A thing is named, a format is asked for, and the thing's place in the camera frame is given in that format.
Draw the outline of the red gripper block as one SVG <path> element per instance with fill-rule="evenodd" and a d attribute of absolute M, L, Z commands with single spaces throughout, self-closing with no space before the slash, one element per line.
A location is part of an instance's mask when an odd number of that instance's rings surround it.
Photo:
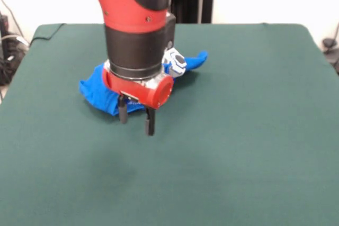
<path fill-rule="evenodd" d="M 119 95 L 118 98 L 118 115 L 119 121 L 126 124 L 128 120 L 126 97 L 137 100 L 140 104 L 147 106 L 145 131 L 148 136 L 155 133 L 155 110 L 164 105 L 173 88 L 173 78 L 166 74 L 160 73 L 154 78 L 147 80 L 126 80 L 119 78 L 110 71 L 102 71 L 104 85 Z"/>

